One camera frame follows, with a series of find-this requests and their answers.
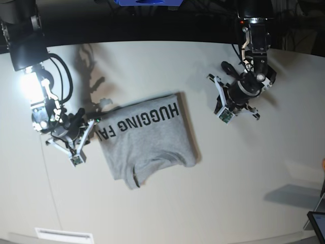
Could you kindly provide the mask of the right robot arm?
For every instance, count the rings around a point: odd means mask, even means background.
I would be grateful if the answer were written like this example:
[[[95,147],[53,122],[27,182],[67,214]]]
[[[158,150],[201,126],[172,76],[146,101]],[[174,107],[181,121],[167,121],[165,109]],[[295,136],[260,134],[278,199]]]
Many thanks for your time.
[[[67,154],[74,167],[85,163],[83,147],[90,142],[89,134],[99,119],[87,119],[83,108],[67,114],[64,104],[73,93],[71,73],[61,57],[47,50],[36,1],[1,1],[1,28],[13,69],[23,72],[33,129],[49,134],[46,145]],[[67,97],[52,91],[54,78],[43,66],[46,60],[58,60],[64,68],[69,82]]]

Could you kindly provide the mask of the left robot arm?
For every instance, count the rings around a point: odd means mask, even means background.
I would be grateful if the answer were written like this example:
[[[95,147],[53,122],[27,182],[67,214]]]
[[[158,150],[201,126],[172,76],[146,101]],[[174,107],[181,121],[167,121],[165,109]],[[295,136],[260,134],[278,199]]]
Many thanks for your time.
[[[214,113],[226,124],[242,113],[248,113],[259,120],[258,110],[251,107],[249,102],[271,88],[277,75],[268,64],[267,56],[271,46],[267,24],[274,18],[272,2],[235,1],[235,9],[237,45],[232,48],[243,71],[239,73],[233,65],[223,61],[221,68],[233,78],[233,82],[224,83],[219,76],[213,74],[207,76],[218,90]]]

